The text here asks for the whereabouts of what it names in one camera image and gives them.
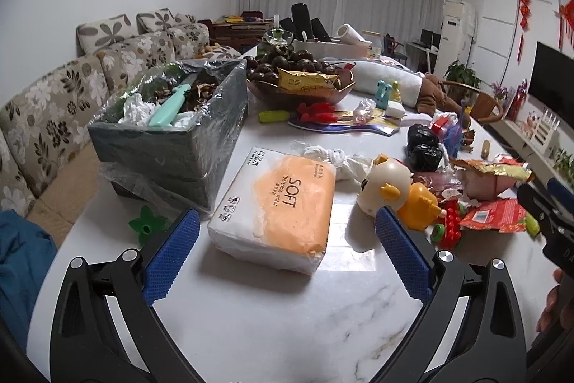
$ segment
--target white egg-shaped toy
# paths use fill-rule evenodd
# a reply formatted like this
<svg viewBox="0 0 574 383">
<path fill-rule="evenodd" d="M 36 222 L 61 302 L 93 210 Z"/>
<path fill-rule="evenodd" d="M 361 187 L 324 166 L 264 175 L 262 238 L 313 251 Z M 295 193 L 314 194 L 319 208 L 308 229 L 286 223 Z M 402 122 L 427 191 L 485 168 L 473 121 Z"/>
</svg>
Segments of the white egg-shaped toy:
<svg viewBox="0 0 574 383">
<path fill-rule="evenodd" d="M 381 154 L 374 160 L 371 171 L 361 184 L 357 203 L 369 216 L 375 216 L 383 206 L 391 206 L 397 211 L 405 204 L 412 182 L 409 168 Z"/>
</svg>

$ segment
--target red toy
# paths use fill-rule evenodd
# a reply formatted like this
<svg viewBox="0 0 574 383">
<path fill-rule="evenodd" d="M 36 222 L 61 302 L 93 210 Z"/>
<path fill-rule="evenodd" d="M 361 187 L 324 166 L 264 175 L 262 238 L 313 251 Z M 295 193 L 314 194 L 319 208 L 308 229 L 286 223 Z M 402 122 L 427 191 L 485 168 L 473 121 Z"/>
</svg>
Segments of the red toy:
<svg viewBox="0 0 574 383">
<path fill-rule="evenodd" d="M 335 106 L 329 103 L 315 103 L 307 106 L 301 103 L 297 112 L 300 114 L 299 120 L 301 122 L 314 122 L 316 124 L 332 124 L 339 120 L 335 114 Z"/>
<path fill-rule="evenodd" d="M 447 217 L 442 218 L 441 223 L 435 225 L 430 238 L 434 243 L 438 243 L 438 247 L 452 250 L 462 238 L 458 200 L 448 200 L 444 203 L 444 209 L 447 211 Z"/>
</svg>

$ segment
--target green flower toy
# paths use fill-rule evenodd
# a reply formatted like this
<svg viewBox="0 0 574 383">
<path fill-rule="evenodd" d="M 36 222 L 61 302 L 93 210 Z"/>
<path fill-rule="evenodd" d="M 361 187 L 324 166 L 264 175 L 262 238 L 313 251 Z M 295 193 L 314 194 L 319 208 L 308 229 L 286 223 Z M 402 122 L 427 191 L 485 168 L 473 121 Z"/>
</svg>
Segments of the green flower toy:
<svg viewBox="0 0 574 383">
<path fill-rule="evenodd" d="M 151 234 L 166 230 L 166 221 L 167 218 L 163 216 L 154 216 L 149 206 L 142 206 L 140 217 L 129 222 L 130 227 L 139 234 L 138 243 L 140 248 L 145 245 Z"/>
</svg>

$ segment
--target teal handle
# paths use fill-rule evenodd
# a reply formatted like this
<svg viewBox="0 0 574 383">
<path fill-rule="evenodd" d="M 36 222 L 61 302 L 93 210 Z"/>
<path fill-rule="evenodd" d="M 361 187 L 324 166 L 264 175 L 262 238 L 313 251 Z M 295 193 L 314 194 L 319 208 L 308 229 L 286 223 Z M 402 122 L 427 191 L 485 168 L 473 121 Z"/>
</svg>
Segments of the teal handle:
<svg viewBox="0 0 574 383">
<path fill-rule="evenodd" d="M 151 116 L 149 127 L 165 127 L 171 124 L 171 121 L 177 116 L 185 101 L 185 92 L 189 90 L 191 90 L 191 85 L 189 84 L 174 87 L 174 94 Z"/>
</svg>

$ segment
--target orange and white tissue package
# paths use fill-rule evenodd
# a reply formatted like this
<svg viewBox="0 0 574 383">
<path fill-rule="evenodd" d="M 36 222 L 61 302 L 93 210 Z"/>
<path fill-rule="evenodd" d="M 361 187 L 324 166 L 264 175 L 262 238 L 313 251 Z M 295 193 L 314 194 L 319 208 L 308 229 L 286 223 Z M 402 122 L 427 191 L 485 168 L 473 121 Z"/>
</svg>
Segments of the orange and white tissue package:
<svg viewBox="0 0 574 383">
<path fill-rule="evenodd" d="M 252 148 L 208 225 L 211 240 L 240 260 L 312 274 L 334 193 L 334 166 Z"/>
</svg>

